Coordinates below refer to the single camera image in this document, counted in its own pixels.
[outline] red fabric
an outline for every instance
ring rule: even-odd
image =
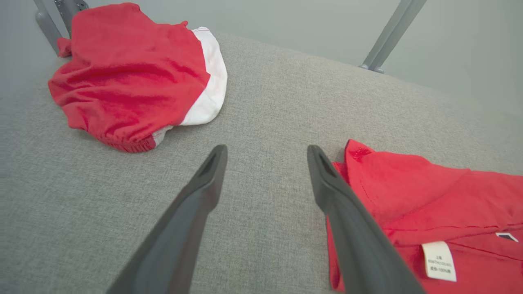
[[[49,80],[69,126],[120,150],[154,148],[152,133],[179,125],[210,78],[186,25],[156,24],[131,3],[75,15],[72,40],[58,40],[72,59]]]
[[[523,293],[523,177],[455,169],[350,140],[334,167],[427,293]],[[518,242],[496,236],[510,232]],[[457,282],[428,278],[421,244],[446,241]],[[327,219],[330,280],[344,292]]]

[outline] gray wall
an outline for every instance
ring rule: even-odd
[[[383,68],[468,103],[521,114],[522,16],[522,0],[428,0]]]
[[[36,11],[33,0],[0,0],[0,97],[30,83],[56,58]]]
[[[400,0],[135,0],[157,22],[299,50],[360,65]],[[91,7],[120,0],[87,0]],[[28,83],[54,52],[32,0],[0,2],[0,95]],[[389,75],[468,103],[523,113],[521,0],[428,0],[383,65]]]

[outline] gray fabric surface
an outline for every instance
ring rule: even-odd
[[[2,99],[1,292],[102,292],[217,144],[229,147],[193,293],[329,293],[306,147],[349,138],[434,163],[523,174],[523,121],[421,86],[230,35],[218,117],[128,154],[67,126],[43,73]]]

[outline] clothing label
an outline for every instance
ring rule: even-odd
[[[425,271],[433,279],[456,280],[456,269],[447,243],[443,241],[422,244],[425,253]]]

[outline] gray metal frame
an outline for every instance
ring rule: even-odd
[[[392,14],[389,22],[381,32],[378,40],[370,50],[369,55],[359,67],[379,73],[385,73],[381,68],[392,52],[403,33],[411,25],[427,0],[401,0]]]
[[[49,13],[47,7],[44,4],[44,0],[34,0],[38,11],[35,14],[36,22],[43,34],[46,36],[49,44],[53,50],[58,54],[58,45],[56,41],[62,37],[56,22],[62,21],[71,37],[71,22],[73,16],[78,12],[88,9],[89,6],[83,0],[54,0],[54,6],[60,13],[61,19],[53,19]]]

